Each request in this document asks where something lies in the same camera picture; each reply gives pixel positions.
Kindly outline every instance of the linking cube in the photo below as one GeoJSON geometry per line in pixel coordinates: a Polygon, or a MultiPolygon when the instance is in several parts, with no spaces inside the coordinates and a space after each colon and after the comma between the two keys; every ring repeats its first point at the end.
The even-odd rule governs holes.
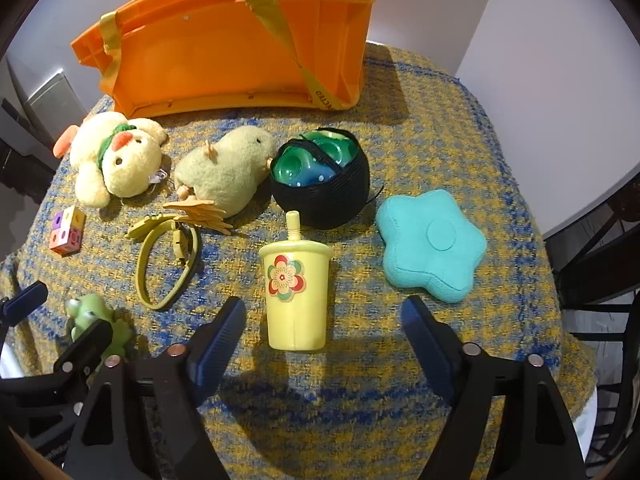
{"type": "Polygon", "coordinates": [[[71,254],[80,250],[85,215],[76,206],[56,213],[51,223],[49,249],[58,254],[71,254]]]}

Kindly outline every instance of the yellow strap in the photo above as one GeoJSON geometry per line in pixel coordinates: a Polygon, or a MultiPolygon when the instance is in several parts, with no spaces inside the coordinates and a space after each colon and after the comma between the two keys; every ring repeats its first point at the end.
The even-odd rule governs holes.
{"type": "Polygon", "coordinates": [[[151,254],[151,249],[156,243],[156,240],[160,237],[160,235],[164,234],[167,231],[175,231],[178,227],[174,220],[165,220],[164,222],[156,225],[149,233],[146,235],[145,240],[142,242],[142,247],[140,247],[140,254],[138,255],[138,261],[136,263],[136,274],[134,277],[134,282],[136,284],[136,292],[138,293],[138,298],[140,299],[140,303],[147,308],[152,310],[160,310],[161,308],[166,307],[174,297],[178,294],[184,282],[187,280],[187,277],[191,270],[194,267],[196,257],[198,256],[198,233],[196,229],[192,226],[189,226],[191,230],[191,239],[193,240],[193,247],[191,248],[191,254],[189,255],[189,259],[184,266],[184,270],[180,275],[180,278],[177,282],[175,282],[174,288],[162,298],[162,301],[159,303],[153,304],[149,299],[149,294],[146,291],[146,264],[149,261],[149,255],[151,254]]]}
{"type": "Polygon", "coordinates": [[[102,36],[104,53],[112,58],[107,69],[102,72],[99,88],[101,92],[113,96],[113,87],[116,85],[118,70],[120,70],[122,62],[122,46],[120,44],[120,30],[116,23],[116,10],[103,14],[98,27],[102,36]]]}
{"type": "Polygon", "coordinates": [[[287,23],[287,19],[278,4],[278,0],[245,0],[245,2],[264,27],[283,44],[293,61],[296,62],[296,65],[300,68],[300,72],[302,72],[302,78],[305,81],[306,88],[309,90],[309,95],[311,95],[314,105],[317,108],[326,110],[346,110],[350,108],[336,96],[332,95],[331,92],[318,81],[316,76],[300,63],[289,23],[287,23]]]}

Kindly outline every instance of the orange plastic crate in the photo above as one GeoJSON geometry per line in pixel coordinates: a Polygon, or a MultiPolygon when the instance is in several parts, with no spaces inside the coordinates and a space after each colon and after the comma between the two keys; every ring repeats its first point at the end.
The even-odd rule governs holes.
{"type": "Polygon", "coordinates": [[[245,0],[132,0],[71,46],[81,64],[100,70],[100,88],[129,118],[358,102],[374,0],[273,0],[290,49],[286,31],[258,17],[264,0],[250,1],[253,10],[245,0]]]}

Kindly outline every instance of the red petal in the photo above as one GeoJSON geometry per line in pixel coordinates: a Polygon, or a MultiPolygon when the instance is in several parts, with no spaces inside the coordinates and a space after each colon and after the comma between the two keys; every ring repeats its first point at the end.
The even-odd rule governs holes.
{"type": "Polygon", "coordinates": [[[291,287],[291,290],[293,290],[294,292],[299,292],[300,290],[305,288],[305,280],[302,279],[302,276],[294,276],[294,278],[297,281],[296,284],[291,287]]]}

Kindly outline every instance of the green frog toy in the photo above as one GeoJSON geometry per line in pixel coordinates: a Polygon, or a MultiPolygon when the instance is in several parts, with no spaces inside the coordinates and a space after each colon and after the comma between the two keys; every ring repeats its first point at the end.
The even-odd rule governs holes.
{"type": "Polygon", "coordinates": [[[71,329],[71,339],[74,342],[96,319],[103,319],[111,323],[113,338],[111,344],[102,353],[102,360],[114,354],[120,357],[125,356],[124,345],[133,336],[133,330],[123,319],[113,319],[113,309],[107,306],[100,296],[94,293],[79,299],[67,300],[65,309],[74,320],[74,327],[71,329]]]}

